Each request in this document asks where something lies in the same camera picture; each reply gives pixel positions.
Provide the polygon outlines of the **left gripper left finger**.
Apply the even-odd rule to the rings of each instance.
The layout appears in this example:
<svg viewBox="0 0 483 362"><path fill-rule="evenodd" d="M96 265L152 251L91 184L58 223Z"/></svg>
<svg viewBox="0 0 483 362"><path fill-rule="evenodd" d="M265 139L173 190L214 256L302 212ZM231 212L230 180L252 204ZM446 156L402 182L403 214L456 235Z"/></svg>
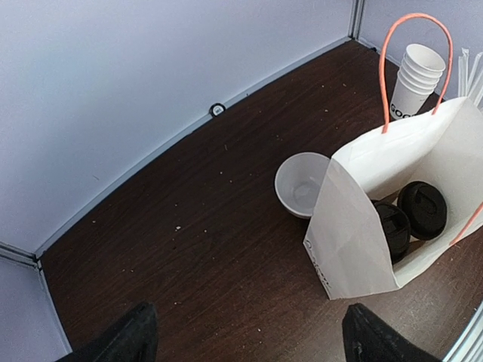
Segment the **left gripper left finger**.
<svg viewBox="0 0 483 362"><path fill-rule="evenodd" d="M155 361L158 319L155 306L141 302L107 328L98 338L62 361Z"/></svg>

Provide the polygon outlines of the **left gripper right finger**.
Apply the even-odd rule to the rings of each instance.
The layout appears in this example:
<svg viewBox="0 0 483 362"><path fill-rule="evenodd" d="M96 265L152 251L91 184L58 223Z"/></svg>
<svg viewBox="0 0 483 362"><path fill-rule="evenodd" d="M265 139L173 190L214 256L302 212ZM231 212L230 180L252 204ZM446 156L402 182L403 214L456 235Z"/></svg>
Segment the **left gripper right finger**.
<svg viewBox="0 0 483 362"><path fill-rule="evenodd" d="M361 303L347 308L342 329L346 361L440 361Z"/></svg>

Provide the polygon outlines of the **white paper takeout bag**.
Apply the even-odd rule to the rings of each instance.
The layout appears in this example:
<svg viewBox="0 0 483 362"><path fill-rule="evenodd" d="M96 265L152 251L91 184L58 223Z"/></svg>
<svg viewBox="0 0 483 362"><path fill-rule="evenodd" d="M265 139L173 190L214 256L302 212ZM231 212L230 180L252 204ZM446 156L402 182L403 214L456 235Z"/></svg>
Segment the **white paper takeout bag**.
<svg viewBox="0 0 483 362"><path fill-rule="evenodd" d="M440 235L398 262L390 232L408 234L384 198L413 181L441 192ZM482 226L482 114L466 97L439 98L421 115L392 121L335 152L321 183L304 244L329 299L401 289Z"/></svg>

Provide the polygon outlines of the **black lid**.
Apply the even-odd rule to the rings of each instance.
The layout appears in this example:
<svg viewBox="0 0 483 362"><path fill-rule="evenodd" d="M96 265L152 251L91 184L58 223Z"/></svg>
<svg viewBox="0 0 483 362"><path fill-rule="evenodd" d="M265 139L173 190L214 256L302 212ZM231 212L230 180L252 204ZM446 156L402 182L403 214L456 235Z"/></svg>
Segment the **black lid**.
<svg viewBox="0 0 483 362"><path fill-rule="evenodd" d="M435 186L424 181L408 183L398 194L397 206L408 217L413 237L429 241L444 231L448 206Z"/></svg>
<svg viewBox="0 0 483 362"><path fill-rule="evenodd" d="M411 239L411 226L404 211L385 201L372 201L379 215L392 264L399 262L407 253Z"/></svg>

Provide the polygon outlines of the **stack of white paper cups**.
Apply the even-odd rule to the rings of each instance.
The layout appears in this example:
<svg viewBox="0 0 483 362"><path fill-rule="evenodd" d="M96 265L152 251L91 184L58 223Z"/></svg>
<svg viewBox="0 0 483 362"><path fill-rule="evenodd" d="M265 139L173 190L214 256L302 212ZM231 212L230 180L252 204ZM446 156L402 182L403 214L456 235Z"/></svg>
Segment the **stack of white paper cups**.
<svg viewBox="0 0 483 362"><path fill-rule="evenodd" d="M408 45L389 102L390 115L394 119L416 115L435 91L445 69L445 60L433 49L422 44Z"/></svg>

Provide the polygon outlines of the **white ceramic bowl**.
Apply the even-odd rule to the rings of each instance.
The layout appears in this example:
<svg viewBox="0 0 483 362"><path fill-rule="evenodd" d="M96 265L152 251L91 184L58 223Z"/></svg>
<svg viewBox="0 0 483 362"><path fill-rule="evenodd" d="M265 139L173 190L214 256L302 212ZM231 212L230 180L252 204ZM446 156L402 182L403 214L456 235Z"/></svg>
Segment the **white ceramic bowl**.
<svg viewBox="0 0 483 362"><path fill-rule="evenodd" d="M330 158L315 152L301 152L287 158L274 179L278 200L290 214L310 219Z"/></svg>

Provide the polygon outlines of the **bundle of white straws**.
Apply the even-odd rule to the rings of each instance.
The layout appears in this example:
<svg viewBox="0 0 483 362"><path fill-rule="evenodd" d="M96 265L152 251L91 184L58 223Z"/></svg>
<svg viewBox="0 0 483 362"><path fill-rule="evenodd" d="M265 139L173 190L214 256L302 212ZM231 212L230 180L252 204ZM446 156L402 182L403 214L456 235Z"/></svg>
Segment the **bundle of white straws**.
<svg viewBox="0 0 483 362"><path fill-rule="evenodd" d="M461 49L458 57L457 96L467 97L482 112L482 52L470 59L467 48Z"/></svg>

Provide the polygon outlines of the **aluminium front rail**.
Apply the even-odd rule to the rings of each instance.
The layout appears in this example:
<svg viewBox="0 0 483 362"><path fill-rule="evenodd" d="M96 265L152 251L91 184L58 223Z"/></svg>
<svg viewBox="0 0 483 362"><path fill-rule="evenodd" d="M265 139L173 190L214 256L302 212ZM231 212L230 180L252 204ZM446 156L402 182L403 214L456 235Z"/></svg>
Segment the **aluminium front rail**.
<svg viewBox="0 0 483 362"><path fill-rule="evenodd" d="M483 361L483 304L475 309L466 329L447 353L444 362Z"/></svg>

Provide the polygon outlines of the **left aluminium wall post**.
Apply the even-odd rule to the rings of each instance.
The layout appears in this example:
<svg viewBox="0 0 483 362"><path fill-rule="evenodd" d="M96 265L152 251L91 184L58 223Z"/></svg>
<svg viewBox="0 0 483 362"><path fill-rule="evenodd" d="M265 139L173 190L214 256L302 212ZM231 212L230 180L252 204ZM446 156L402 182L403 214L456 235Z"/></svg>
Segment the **left aluminium wall post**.
<svg viewBox="0 0 483 362"><path fill-rule="evenodd" d="M1 244L1 359L54 361L72 352L42 263Z"/></svg>

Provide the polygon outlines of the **aluminium wall post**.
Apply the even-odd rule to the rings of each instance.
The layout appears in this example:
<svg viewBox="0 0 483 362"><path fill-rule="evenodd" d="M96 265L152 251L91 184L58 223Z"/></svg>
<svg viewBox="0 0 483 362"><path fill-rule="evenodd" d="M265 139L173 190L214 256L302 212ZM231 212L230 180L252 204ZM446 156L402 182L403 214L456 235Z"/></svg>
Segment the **aluminium wall post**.
<svg viewBox="0 0 483 362"><path fill-rule="evenodd" d="M359 39L364 8L365 8L365 0L352 1L352 11L350 16L349 31L348 31L348 36L352 40L357 41Z"/></svg>
<svg viewBox="0 0 483 362"><path fill-rule="evenodd" d="M42 263L1 244L1 359L54 361L72 352Z"/></svg>

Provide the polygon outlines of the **small black wall grommet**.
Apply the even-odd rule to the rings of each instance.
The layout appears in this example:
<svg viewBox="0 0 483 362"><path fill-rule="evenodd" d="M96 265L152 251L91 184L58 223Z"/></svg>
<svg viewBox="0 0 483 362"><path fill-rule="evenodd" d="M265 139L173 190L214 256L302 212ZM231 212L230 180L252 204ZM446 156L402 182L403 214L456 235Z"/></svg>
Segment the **small black wall grommet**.
<svg viewBox="0 0 483 362"><path fill-rule="evenodd" d="M220 114L226 111L226 107L222 103L215 103L209 109L209 114L212 117L218 117Z"/></svg>

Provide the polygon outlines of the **right aluminium wall post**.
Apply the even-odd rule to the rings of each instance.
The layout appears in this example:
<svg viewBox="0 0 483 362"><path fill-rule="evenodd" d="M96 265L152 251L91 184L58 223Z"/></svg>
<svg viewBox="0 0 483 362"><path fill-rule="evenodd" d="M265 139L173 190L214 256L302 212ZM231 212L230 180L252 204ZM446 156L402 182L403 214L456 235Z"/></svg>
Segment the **right aluminium wall post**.
<svg viewBox="0 0 483 362"><path fill-rule="evenodd" d="M349 31L348 31L348 36L352 40L357 41L359 39L364 8L365 8L365 0L352 1L352 11L350 16Z"/></svg>

